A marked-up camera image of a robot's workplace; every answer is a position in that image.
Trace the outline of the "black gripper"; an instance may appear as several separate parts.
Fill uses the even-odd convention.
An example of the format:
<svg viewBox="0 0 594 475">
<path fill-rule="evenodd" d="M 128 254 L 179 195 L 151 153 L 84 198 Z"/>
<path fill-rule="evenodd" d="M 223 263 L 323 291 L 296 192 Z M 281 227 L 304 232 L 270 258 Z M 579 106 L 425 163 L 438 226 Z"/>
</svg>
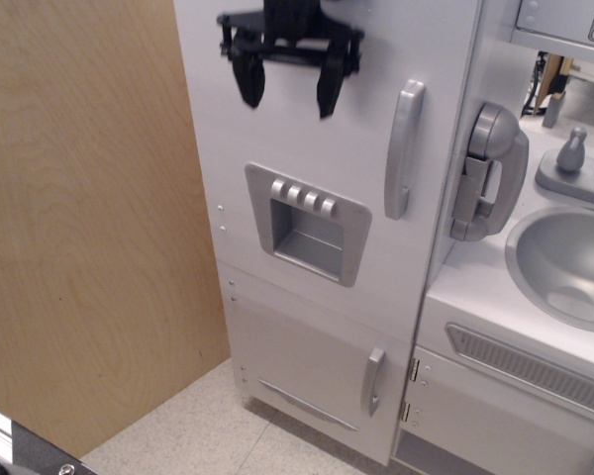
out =
<svg viewBox="0 0 594 475">
<path fill-rule="evenodd" d="M 358 62 L 364 32 L 324 13 L 319 1 L 265 1 L 260 10 L 223 13 L 221 54 L 232 60 L 244 102 L 257 108 L 264 93 L 263 60 L 323 62 L 317 84 L 321 118 L 333 115 L 347 75 Z"/>
</svg>

